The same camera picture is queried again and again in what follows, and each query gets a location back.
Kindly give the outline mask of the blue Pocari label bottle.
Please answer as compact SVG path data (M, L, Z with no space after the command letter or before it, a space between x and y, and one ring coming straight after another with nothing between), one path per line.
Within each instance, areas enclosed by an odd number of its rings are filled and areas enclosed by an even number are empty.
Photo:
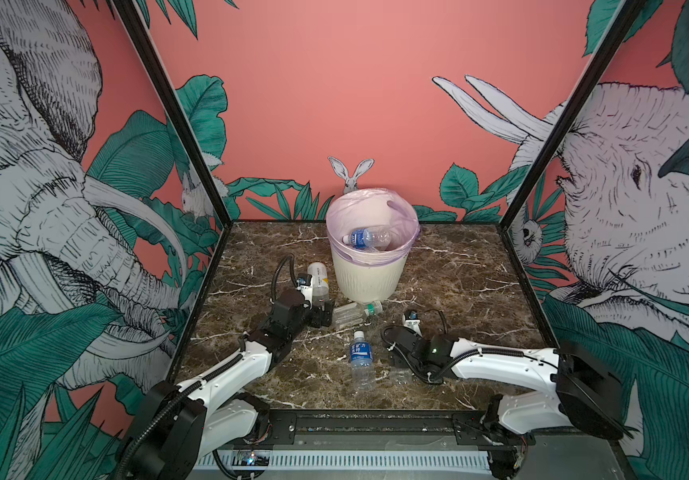
M356 228L342 237L343 244L362 251L386 251L391 240L391 231L386 226Z

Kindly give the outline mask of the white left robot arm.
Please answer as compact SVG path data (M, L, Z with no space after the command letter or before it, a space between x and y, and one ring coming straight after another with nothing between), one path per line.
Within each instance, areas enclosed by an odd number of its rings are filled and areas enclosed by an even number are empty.
M184 382L156 384L116 451L110 477L186 479L200 458L252 434L266 404L242 389L278 366L304 329L332 325L332 311L330 300L314 303L302 290L286 289L228 358Z

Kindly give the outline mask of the clear bottle green cap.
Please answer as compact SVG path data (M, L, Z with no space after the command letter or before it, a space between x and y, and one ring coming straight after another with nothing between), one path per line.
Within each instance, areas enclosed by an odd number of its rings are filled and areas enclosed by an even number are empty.
M366 322L371 316L376 316L383 311L380 301L368 304L353 302L334 308L332 311L332 327L342 330L358 326Z

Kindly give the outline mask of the white label tall bottle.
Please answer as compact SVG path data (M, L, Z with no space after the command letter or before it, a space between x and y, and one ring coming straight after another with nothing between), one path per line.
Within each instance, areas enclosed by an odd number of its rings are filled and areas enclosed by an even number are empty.
M316 304L330 300L330 284L328 284L328 270L322 262L308 265L310 286L312 286L312 302Z

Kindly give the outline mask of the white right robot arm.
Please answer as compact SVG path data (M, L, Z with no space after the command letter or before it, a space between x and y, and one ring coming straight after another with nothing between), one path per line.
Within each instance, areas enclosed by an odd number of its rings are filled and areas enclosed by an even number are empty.
M520 349L486 345L449 334L430 340L402 325L382 329L389 352L427 385L448 380L488 380L525 388L491 398L480 420L485 430L525 435L572 426L605 440L631 435L622 419L622 382L581 345Z

